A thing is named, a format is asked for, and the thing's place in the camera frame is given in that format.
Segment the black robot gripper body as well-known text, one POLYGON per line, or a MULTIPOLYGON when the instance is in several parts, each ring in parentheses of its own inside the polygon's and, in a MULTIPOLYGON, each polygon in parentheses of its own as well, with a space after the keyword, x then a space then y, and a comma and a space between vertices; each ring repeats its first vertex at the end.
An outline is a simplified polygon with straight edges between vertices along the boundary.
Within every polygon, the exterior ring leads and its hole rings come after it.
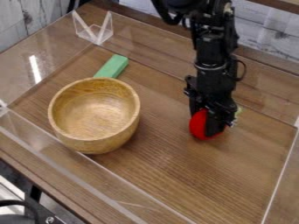
POLYGON ((234 125, 239 106, 232 99, 232 92, 239 82, 238 62, 224 62, 222 65, 196 63, 196 75, 187 75, 184 94, 191 98, 200 96, 203 109, 220 108, 228 111, 228 126, 234 125))

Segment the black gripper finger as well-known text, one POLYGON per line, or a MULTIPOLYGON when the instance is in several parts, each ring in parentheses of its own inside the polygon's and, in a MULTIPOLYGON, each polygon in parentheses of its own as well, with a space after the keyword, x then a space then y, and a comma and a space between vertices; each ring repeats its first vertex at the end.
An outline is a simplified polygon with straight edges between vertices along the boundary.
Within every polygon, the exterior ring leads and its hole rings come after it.
POLYGON ((191 111, 191 116, 194 116, 204 107, 203 105, 203 99, 200 96, 192 96, 190 98, 190 111, 191 111))
POLYGON ((228 124, 230 112, 223 108, 207 108, 207 120, 204 126, 206 137, 220 134, 228 124))

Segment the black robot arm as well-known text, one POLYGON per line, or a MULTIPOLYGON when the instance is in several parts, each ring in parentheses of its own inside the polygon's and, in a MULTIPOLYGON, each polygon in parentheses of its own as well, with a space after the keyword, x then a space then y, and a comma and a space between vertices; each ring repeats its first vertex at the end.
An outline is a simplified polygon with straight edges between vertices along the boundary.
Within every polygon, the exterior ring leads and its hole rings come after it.
POLYGON ((211 139, 235 125, 239 106, 232 99, 243 62, 234 55, 239 47, 235 7, 231 0, 151 0, 168 25, 191 31, 196 74, 184 78, 190 97, 190 132, 211 139))

